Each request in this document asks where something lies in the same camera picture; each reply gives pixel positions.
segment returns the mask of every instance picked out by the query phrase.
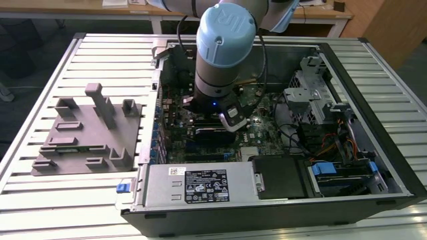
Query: red wire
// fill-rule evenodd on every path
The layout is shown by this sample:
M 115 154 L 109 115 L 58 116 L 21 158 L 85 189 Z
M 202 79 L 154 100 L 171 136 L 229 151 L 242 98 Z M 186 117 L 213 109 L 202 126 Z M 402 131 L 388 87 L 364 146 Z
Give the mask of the red wire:
M 322 139 L 321 139 L 321 148 L 325 146 L 325 140 L 326 140 L 326 137 L 328 136 L 334 136 L 336 134 L 334 133 L 328 133 L 324 135 Z

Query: black power cable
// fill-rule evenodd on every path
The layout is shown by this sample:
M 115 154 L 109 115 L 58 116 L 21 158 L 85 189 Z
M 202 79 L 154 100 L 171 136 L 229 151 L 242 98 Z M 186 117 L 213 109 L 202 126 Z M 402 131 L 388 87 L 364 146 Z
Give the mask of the black power cable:
M 185 15 L 181 18 L 181 20 L 178 21 L 177 26 L 175 26 L 177 42 L 178 42 L 179 49 L 181 49 L 181 51 L 183 52 L 185 55 L 186 55 L 186 50 L 185 50 L 185 47 L 183 47 L 183 44 L 182 44 L 182 40 L 181 40 L 181 24 L 182 24 L 182 22 L 185 21 L 186 18 L 187 18 L 187 16 Z

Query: blue latch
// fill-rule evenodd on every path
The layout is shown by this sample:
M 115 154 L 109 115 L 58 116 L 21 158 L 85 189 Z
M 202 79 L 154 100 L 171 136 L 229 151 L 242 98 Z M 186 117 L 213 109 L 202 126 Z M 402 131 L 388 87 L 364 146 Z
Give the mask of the blue latch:
M 376 166 L 374 162 L 369 161 L 368 166 L 369 166 L 373 173 L 376 173 L 378 171 L 378 167 Z
M 336 174 L 336 169 L 330 162 L 318 162 L 310 166 L 310 169 L 314 176 L 320 174 Z
M 119 183 L 114 188 L 117 194 L 123 194 L 130 192 L 130 183 Z

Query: warning label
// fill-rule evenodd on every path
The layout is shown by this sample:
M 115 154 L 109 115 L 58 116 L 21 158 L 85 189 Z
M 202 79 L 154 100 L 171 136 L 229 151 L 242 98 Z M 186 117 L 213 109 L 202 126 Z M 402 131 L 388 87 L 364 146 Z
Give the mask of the warning label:
M 225 170 L 185 171 L 185 203 L 229 202 Z

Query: wooden table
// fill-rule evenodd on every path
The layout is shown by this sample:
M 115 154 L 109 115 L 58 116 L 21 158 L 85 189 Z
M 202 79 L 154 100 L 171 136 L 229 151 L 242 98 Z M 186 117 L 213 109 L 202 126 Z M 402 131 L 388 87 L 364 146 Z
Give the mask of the wooden table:
M 90 19 L 90 20 L 149 20 L 153 34 L 161 34 L 161 21 L 178 21 L 182 15 L 150 5 L 129 5 L 127 8 L 102 9 L 102 0 L 0 0 L 0 18 L 26 19 Z M 290 23 L 332 25 L 328 37 L 338 37 L 349 11 L 325 10 L 321 6 L 298 8 Z

